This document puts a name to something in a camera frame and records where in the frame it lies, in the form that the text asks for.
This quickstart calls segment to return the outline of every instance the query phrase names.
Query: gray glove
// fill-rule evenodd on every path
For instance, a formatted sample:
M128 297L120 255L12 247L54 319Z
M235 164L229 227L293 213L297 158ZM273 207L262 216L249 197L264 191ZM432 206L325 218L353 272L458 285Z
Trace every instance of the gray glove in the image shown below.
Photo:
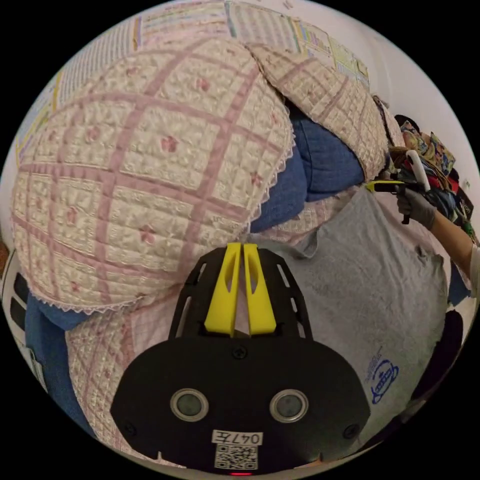
M410 215L411 219L422 224L427 230L432 229L437 209L428 200L408 188L405 193L399 193L396 198L398 211L402 215Z

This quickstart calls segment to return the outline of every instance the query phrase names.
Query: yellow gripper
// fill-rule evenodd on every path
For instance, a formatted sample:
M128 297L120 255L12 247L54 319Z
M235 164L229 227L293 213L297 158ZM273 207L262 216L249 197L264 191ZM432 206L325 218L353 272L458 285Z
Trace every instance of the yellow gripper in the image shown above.
M204 323L207 332L234 336L241 257L242 244L229 243ZM243 245L243 259L250 336L272 334L277 322L257 245Z

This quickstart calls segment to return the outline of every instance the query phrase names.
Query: colorful fabric pile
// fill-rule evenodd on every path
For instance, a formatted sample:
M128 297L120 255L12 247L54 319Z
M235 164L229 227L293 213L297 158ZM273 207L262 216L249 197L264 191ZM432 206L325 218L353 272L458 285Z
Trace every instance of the colorful fabric pile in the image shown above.
M468 198L459 187L460 178L454 169L455 157L433 132L430 135L420 132L409 120L403 122L400 130L405 147L390 148L394 166L399 169L398 179L405 182L415 181L412 167L405 155L407 150L415 150L430 185L430 191L424 194L425 198L446 218L461 227L473 243L479 245L470 223L472 209L468 205Z

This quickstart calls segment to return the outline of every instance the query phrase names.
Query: blue fabric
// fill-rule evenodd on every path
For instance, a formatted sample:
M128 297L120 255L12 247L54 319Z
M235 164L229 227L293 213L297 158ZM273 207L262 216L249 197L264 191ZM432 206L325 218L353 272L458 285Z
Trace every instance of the blue fabric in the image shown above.
M251 224L258 233L291 220L305 202L332 197L364 181L364 172L355 154L333 133L310 120L287 101L295 133L293 157L270 189L261 216Z
M459 269L453 263L451 263L451 277L450 277L450 289L448 291L448 302L456 307L462 300L470 297L471 291L465 286L465 283L460 275Z
M79 427L95 438L94 431L80 408L70 379L65 328L58 326L43 313L44 311L52 313L51 309L54 307L44 307L45 305L32 294L28 295L25 315L26 346L33 351L36 361L42 366L48 394ZM52 318L55 322L60 320L59 323L64 326L70 326L78 320L76 315L72 315L71 320L65 321L63 313L54 312Z
M356 155L336 135L289 105L307 181L307 202L332 197L364 181Z
M307 179L299 149L286 161L285 170L278 174L277 183L270 189L270 198L261 206L260 217L251 223L252 233L263 232L298 215L305 206Z
M56 306L50 306L38 300L36 304L43 315L64 331L74 329L89 317L84 312L75 313L73 310L63 311Z

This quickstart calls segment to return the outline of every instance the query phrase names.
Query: circular sensor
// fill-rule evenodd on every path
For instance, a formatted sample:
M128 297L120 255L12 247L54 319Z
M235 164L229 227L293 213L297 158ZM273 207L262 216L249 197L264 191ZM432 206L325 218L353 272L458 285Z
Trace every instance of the circular sensor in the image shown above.
M205 395L198 390L183 388L171 397L170 408L180 420L198 422L207 415L209 402Z
M270 402L271 416L284 424L297 422L309 408L307 397L298 390L282 390Z

